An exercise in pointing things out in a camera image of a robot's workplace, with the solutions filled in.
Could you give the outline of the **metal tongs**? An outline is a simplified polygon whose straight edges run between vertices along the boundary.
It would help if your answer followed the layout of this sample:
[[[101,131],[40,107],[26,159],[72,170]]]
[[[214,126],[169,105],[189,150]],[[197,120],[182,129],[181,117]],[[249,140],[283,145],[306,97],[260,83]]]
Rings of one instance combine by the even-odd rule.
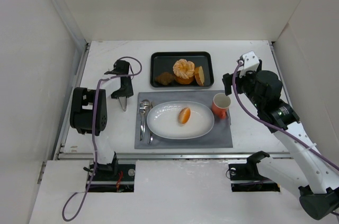
[[[122,75],[129,75],[130,64],[127,61],[120,61],[121,64],[121,74]],[[132,88],[132,81],[131,77],[121,77],[120,78],[120,93],[118,100],[121,104],[122,110],[125,112],[127,110],[127,102],[128,98],[133,96],[133,88]]]

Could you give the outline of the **small oval sesame roll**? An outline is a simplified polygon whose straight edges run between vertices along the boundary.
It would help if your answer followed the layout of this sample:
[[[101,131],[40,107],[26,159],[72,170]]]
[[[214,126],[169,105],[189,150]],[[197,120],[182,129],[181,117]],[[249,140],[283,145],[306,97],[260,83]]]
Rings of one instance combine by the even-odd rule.
[[[178,116],[178,122],[180,124],[186,124],[191,116],[191,109],[189,107],[183,108]]]

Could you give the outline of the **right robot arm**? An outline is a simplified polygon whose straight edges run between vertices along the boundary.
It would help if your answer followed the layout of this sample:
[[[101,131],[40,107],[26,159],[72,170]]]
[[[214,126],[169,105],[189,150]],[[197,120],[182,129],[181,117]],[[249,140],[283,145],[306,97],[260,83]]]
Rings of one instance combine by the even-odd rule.
[[[280,167],[264,151],[234,164],[238,180],[268,178],[298,198],[304,211],[320,220],[338,209],[338,166],[312,144],[293,108],[280,96],[282,82],[268,70],[235,71],[222,78],[226,95],[245,94],[257,110],[254,119],[265,125],[287,148],[302,173]]]

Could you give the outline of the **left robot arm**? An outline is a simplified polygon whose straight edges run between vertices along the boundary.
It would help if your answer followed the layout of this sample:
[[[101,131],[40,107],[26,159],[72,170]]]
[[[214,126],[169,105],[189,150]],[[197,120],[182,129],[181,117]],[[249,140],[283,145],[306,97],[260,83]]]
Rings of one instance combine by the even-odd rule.
[[[118,100],[122,110],[127,110],[127,100],[133,96],[132,79],[134,74],[126,57],[118,59],[113,69],[104,73],[99,89],[77,87],[73,90],[70,109],[70,126],[79,134],[91,134],[94,164],[91,168],[96,174],[107,172],[118,174],[116,153],[109,149],[104,138],[96,138],[104,131],[108,123],[107,99]]]

